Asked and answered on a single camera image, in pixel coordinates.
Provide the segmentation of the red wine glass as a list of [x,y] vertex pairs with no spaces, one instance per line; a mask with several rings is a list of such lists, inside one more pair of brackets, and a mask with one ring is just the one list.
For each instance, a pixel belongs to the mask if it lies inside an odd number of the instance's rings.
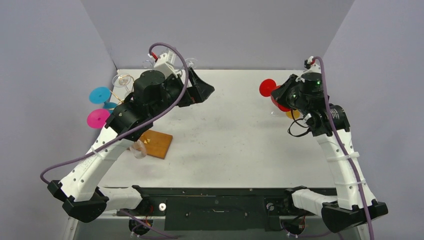
[[287,108],[285,106],[282,106],[281,104],[277,103],[275,98],[271,95],[272,91],[278,89],[281,85],[277,85],[277,83],[271,79],[265,79],[262,81],[262,83],[259,85],[259,93],[263,97],[269,97],[271,99],[271,102],[282,112],[289,112],[291,109]]

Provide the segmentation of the pink wine glass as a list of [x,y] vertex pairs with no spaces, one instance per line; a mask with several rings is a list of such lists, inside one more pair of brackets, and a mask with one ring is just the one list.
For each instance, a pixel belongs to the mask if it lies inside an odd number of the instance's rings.
[[86,123],[90,128],[101,129],[105,126],[109,116],[110,112],[107,109],[96,109],[87,116]]

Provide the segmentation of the clear wine glass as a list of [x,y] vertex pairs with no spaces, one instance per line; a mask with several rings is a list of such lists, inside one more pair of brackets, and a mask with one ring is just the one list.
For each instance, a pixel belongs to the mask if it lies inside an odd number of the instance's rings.
[[146,146],[144,142],[141,140],[137,140],[136,142],[134,142],[129,147],[129,151],[133,154],[133,156],[136,159],[143,159],[148,155]]

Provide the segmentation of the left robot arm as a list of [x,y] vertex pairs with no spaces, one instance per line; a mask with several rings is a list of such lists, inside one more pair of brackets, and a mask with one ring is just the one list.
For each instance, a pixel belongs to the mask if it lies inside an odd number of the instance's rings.
[[133,83],[133,91],[108,117],[88,153],[77,159],[75,168],[47,188],[62,202],[68,216],[83,223],[97,219],[110,210],[132,210],[143,215],[149,201],[136,186],[100,187],[99,183],[117,159],[136,143],[154,121],[173,107],[187,107],[204,102],[214,87],[203,81],[192,68],[185,80],[163,70],[143,72]]

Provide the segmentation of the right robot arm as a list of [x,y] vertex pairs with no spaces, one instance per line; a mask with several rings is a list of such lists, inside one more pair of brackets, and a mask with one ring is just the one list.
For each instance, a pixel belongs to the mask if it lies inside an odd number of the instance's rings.
[[291,74],[270,96],[278,107],[298,110],[305,117],[308,131],[324,152],[336,188],[336,197],[329,197],[296,187],[282,199],[283,209],[289,214],[302,209],[318,215],[333,233],[365,224],[367,217],[374,220],[387,215],[386,203],[377,201],[362,174],[344,109],[325,103],[321,74],[306,73],[302,80]]

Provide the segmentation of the wooden rack base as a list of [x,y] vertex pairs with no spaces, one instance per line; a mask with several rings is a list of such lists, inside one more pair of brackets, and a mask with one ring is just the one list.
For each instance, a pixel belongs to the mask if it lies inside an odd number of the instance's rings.
[[173,136],[163,132],[147,130],[138,140],[144,142],[147,150],[147,156],[165,159],[172,143]]

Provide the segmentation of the clear glass on gold rack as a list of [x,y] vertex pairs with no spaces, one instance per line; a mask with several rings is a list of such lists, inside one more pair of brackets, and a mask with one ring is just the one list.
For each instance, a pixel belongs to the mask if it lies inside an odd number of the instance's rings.
[[131,86],[134,82],[134,78],[128,73],[117,74],[112,79],[112,85],[117,88],[125,88],[127,91],[131,91]]

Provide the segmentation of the blue wine glass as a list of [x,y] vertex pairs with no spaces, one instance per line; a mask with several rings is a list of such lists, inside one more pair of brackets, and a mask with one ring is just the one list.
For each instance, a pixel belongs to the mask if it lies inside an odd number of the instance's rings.
[[112,92],[108,87],[100,86],[90,92],[88,99],[91,103],[102,104],[103,109],[112,111],[118,104],[110,101],[111,96]]

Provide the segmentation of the orange cup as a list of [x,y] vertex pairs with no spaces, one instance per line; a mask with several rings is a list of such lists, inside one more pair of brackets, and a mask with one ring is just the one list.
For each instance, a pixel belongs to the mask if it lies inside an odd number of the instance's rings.
[[301,116],[301,113],[296,109],[287,111],[285,114],[288,118],[290,118],[292,120],[297,120]]

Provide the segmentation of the clear champagne flute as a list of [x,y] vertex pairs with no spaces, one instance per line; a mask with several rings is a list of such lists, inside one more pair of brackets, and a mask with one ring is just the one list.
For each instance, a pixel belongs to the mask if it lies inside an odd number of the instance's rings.
[[198,65],[198,60],[195,58],[186,58],[185,60],[185,64],[187,67],[195,69]]

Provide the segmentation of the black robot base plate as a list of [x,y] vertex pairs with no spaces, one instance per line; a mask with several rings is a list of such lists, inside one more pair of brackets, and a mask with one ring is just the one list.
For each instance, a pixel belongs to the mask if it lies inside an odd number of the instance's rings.
[[166,231],[279,231],[280,218],[312,216],[289,202],[286,188],[134,187],[133,216],[164,217]]

